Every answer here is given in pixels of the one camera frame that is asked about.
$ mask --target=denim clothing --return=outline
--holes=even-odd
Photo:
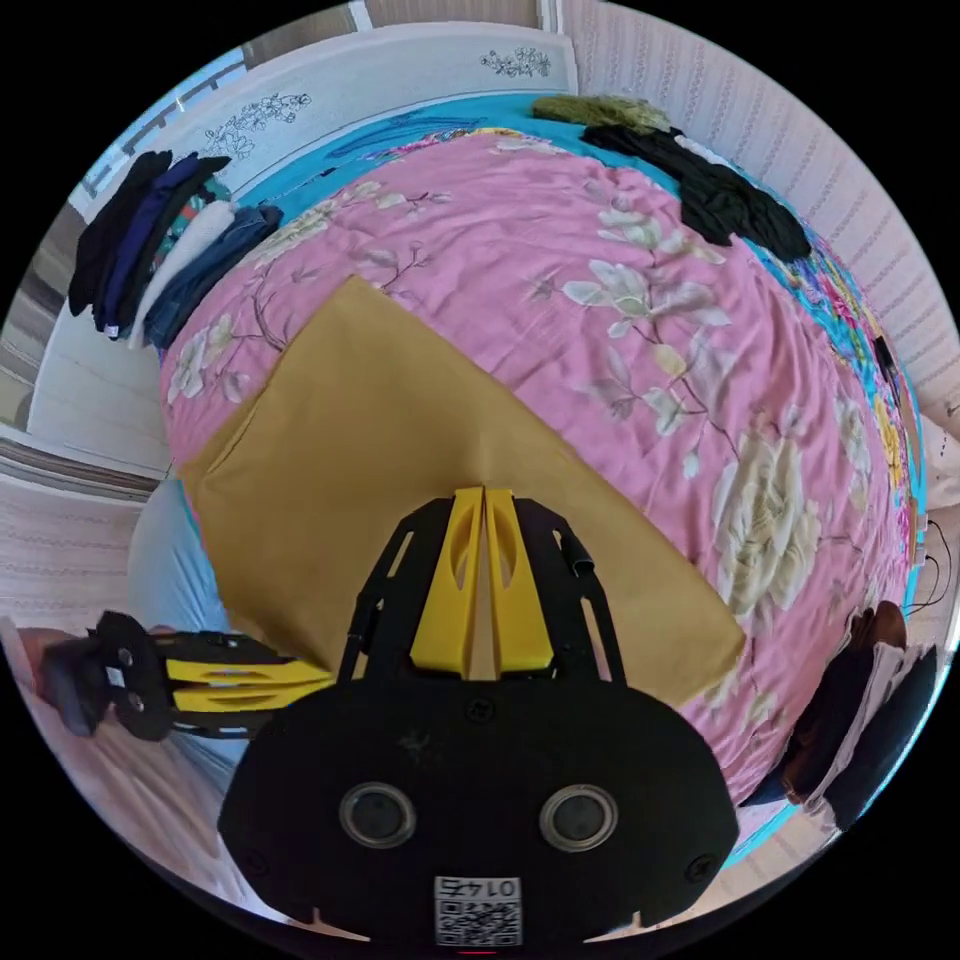
[[[144,322],[148,343],[168,350],[200,301],[251,250],[276,232],[283,213],[276,207],[242,207],[233,223],[164,288]]]

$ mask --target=bed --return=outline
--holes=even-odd
[[[683,713],[738,803],[778,759],[851,615],[910,599],[922,482],[872,361],[876,321],[811,230],[802,269],[737,238],[710,246],[681,223],[671,178],[533,119],[535,96],[575,91],[575,79],[565,52],[514,49],[477,59],[492,78],[529,76],[480,95],[458,81],[453,99],[382,110],[266,176],[240,158],[235,196],[279,206],[284,226],[164,358],[174,465],[362,276],[556,430],[737,616],[737,669]],[[543,75],[538,52],[564,76]],[[529,87],[517,91],[518,77]],[[914,407],[909,391],[904,402]],[[758,816],[742,819],[740,853]]]

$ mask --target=floral decal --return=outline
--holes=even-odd
[[[248,103],[226,123],[206,131],[207,142],[203,152],[208,155],[226,155],[246,160],[257,144],[248,133],[265,130],[271,121],[293,123],[297,114],[313,101],[306,93],[281,95],[274,93]]]
[[[536,47],[517,47],[506,56],[491,50],[480,58],[480,63],[501,77],[550,76],[550,57]]]

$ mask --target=beige clothing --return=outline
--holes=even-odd
[[[326,669],[399,521],[461,487],[565,517],[592,554],[631,686],[679,706],[743,634],[643,514],[509,390],[385,294],[348,279],[181,470],[237,629]]]

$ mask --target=navy blue clothing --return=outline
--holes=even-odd
[[[130,167],[117,192],[104,204],[93,222],[80,234],[77,264],[70,279],[70,312],[78,316],[93,304],[100,282],[114,253],[126,236],[130,223],[151,184],[173,161],[169,150],[140,154]]]
[[[917,732],[937,682],[937,651],[921,657],[867,724],[853,758],[824,793],[839,830],[849,830]]]
[[[184,157],[153,181],[130,228],[117,248],[112,267],[104,278],[101,296],[94,301],[98,330],[116,336],[127,329],[150,279],[153,258],[167,229],[190,198],[230,162],[229,157]]]
[[[94,301],[94,318],[97,329],[113,326],[114,316],[131,270],[140,256],[147,238],[153,231],[157,218],[170,200],[170,195],[188,177],[196,173],[200,158],[195,153],[184,157],[150,184],[150,190],[141,200],[130,226],[113,257],[113,264],[104,277],[102,296]]]
[[[872,647],[863,650],[847,647],[830,661],[813,698],[793,728],[783,759],[740,806],[773,803],[784,798],[784,770],[804,749],[798,737],[805,738],[811,733],[808,759],[792,786],[798,796],[805,797],[823,782],[863,702],[873,672],[873,659]]]
[[[168,350],[200,301],[280,226],[276,207],[241,207],[233,223],[163,289],[144,320],[148,343]]]

